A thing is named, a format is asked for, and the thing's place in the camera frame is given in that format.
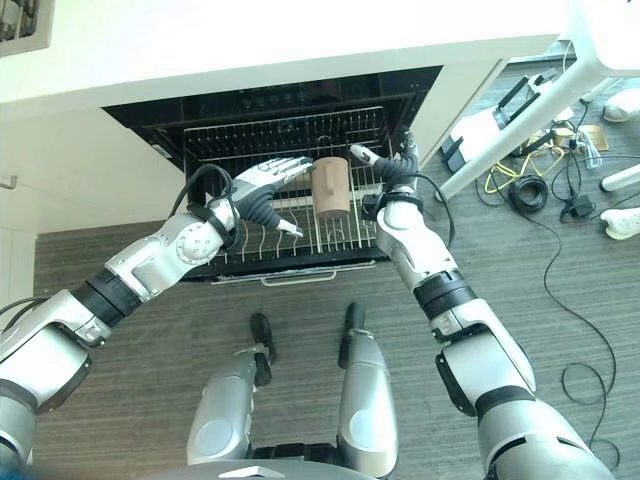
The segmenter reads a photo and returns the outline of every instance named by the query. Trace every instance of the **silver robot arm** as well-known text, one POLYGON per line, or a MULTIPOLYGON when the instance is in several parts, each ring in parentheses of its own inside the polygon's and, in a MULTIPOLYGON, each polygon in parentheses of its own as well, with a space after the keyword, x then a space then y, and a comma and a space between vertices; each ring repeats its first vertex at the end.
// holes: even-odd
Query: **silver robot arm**
MULTIPOLYGON (((405 150, 415 145, 408 131, 404 145, 405 150)), ((387 182, 410 173, 404 166, 393 170, 395 160, 365 147, 353 146, 351 152, 365 163, 385 164, 387 182)), ((406 177, 387 184, 388 193, 365 201, 377 211, 363 216, 375 218, 378 247, 394 262, 443 346, 436 366, 451 401, 478 417, 486 480, 612 479, 567 420, 535 397, 527 356, 465 281, 440 237, 424 224, 415 188, 405 182, 406 177)))
POLYGON ((209 262, 231 243, 236 219, 244 218, 301 236, 273 211, 273 194, 311 169, 307 157, 275 159, 236 177, 231 200, 190 205, 152 235, 105 263, 73 290, 61 290, 0 334, 0 467, 25 463, 31 453, 36 414, 53 410, 89 373, 91 348, 136 308, 209 262))

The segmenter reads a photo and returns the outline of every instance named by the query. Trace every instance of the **gray carpet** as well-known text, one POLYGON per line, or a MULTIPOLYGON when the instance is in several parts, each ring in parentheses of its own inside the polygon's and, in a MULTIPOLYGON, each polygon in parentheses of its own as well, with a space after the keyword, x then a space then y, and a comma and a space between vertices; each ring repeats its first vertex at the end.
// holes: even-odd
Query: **gray carpet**
MULTIPOLYGON (((495 104, 523 71, 532 73, 530 68, 510 68, 475 109, 495 104)), ((602 101, 594 103, 586 123, 600 121, 601 107, 602 101)), ((606 129, 612 152, 640 153, 638 120, 607 124, 606 129)), ((631 163, 613 161, 604 171, 631 163)), ((439 181, 447 178, 437 160, 427 173, 439 181)), ((584 191, 593 195, 598 209, 628 193, 600 193, 601 175, 584 174, 584 191)), ((430 223, 446 235, 441 207, 428 203, 437 218, 430 223)), ((630 202, 637 204, 640 200, 630 202)), ((596 335, 545 294, 542 275, 556 241, 506 207, 481 204, 473 188, 459 194, 451 206, 458 226, 452 248, 457 262, 531 356, 540 398, 588 437, 601 406, 571 403, 562 393, 560 374, 568 362, 587 361, 608 382, 611 363, 596 335)), ((550 199, 535 216, 562 237, 563 251, 551 271, 550 286, 597 324, 615 348, 618 378, 600 436, 620 447, 617 478, 636 479, 640 477, 640 326, 636 323, 640 236, 615 242, 601 233, 597 222, 561 225, 561 207, 550 199)), ((42 235, 37 244, 37 293, 77 284, 154 226, 42 235)), ((438 346, 390 264, 341 273, 328 283, 285 288, 265 288, 256 282, 176 286, 123 321, 107 346, 95 352, 88 380, 62 408, 41 417, 36 462, 78 470, 95 479, 131 478, 183 465, 200 390, 217 364, 249 342, 247 319, 257 310, 272 321, 279 361, 273 368, 273 383, 255 397, 254 444, 332 441, 342 382, 336 353, 344 311, 354 300, 366 305, 368 327, 392 372, 401 439, 395 478, 482 478, 476 421, 450 404, 434 365, 438 346)), ((570 386, 582 398, 594 398, 599 392, 597 382, 587 375, 574 375, 570 386)), ((612 460, 605 445, 596 445, 596 450, 605 461, 612 460)))

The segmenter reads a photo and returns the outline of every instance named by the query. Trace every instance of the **black joint ring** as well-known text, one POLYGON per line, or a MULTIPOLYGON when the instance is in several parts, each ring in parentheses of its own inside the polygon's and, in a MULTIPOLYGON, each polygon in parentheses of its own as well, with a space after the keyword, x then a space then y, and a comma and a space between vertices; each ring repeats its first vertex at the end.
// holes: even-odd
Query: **black joint ring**
POLYGON ((222 248, 227 249, 233 245, 234 236, 232 236, 230 232, 227 232, 227 229, 224 227, 222 222, 218 220, 218 217, 216 217, 211 210, 198 203, 190 203, 187 205, 187 210, 200 220, 211 224, 215 231, 218 232, 218 235, 222 237, 222 248))
POLYGON ((422 213, 424 210, 424 203, 422 202, 422 198, 418 197, 414 193, 409 193, 409 192, 385 193, 383 194, 382 199, 380 200, 380 206, 378 208, 378 211, 382 210, 389 202, 413 203, 416 207, 418 207, 418 210, 420 211, 420 213, 422 213))

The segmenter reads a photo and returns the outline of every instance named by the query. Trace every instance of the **yellow cable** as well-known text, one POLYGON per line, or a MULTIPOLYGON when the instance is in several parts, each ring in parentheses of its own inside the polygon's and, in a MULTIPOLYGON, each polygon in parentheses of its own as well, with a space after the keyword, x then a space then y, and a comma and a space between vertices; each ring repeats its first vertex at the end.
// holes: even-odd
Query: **yellow cable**
MULTIPOLYGON (((529 141, 527 142, 527 145, 530 145, 532 142, 534 142, 536 140, 536 138, 531 137, 529 139, 529 141)), ((556 165, 558 165, 558 163, 564 158, 565 156, 565 151, 563 148, 553 145, 553 144, 549 144, 549 143, 545 143, 544 145, 541 146, 541 148, 534 150, 533 152, 529 153, 526 157, 524 162, 522 163, 522 166, 520 168, 519 172, 516 172, 515 170, 507 167, 506 165, 503 165, 501 163, 501 161, 497 162, 493 167, 491 167, 490 173, 487 175, 486 181, 484 183, 484 191, 487 194, 494 194, 494 193, 498 193, 499 190, 504 189, 505 187, 511 185, 513 182, 515 182, 518 178, 522 177, 525 172, 526 169, 529 165, 531 165, 533 171, 536 173, 536 175, 538 175, 539 177, 544 177, 546 174, 548 174, 553 168, 556 167, 556 165), (555 161, 551 164, 550 167, 548 167, 544 172, 541 172, 540 169, 538 169, 538 166, 535 164, 535 161, 533 160, 533 157, 541 155, 544 151, 547 150, 551 150, 553 153, 557 153, 558 154, 558 158, 555 159, 555 161), (500 173, 502 173, 504 176, 510 177, 506 182, 504 182, 502 185, 499 185, 497 188, 489 188, 489 182, 491 182, 491 174, 495 171, 498 171, 500 173)))

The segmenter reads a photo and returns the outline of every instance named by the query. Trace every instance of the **wooden cup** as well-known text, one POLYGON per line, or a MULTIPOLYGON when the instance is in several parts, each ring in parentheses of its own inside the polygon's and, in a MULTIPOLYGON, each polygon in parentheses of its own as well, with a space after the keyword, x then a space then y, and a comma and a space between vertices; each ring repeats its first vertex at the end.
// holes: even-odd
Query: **wooden cup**
POLYGON ((324 157, 314 162, 311 193, 318 218, 339 218, 349 214, 349 162, 341 157, 324 157))

